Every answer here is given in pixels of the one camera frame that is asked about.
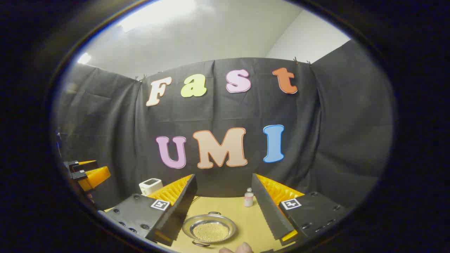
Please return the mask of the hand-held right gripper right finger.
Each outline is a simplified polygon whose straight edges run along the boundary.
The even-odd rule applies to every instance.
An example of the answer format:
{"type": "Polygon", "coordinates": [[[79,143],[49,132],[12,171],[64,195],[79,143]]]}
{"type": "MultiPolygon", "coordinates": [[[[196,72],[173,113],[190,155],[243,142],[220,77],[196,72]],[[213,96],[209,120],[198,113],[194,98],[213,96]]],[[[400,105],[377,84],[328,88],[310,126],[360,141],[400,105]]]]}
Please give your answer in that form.
{"type": "Polygon", "coordinates": [[[304,244],[344,219],[349,210],[319,192],[301,193],[253,174],[252,190],[275,240],[304,244]]]}

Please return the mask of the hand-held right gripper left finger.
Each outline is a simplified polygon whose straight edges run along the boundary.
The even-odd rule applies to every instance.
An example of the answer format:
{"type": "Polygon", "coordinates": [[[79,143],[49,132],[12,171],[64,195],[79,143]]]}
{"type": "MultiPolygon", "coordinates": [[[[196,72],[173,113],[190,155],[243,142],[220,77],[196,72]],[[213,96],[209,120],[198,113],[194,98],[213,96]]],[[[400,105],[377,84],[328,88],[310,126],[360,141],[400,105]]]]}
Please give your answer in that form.
{"type": "Polygon", "coordinates": [[[109,211],[98,211],[106,221],[142,240],[171,246],[196,196],[194,174],[185,176],[149,196],[133,194],[109,211]]]}

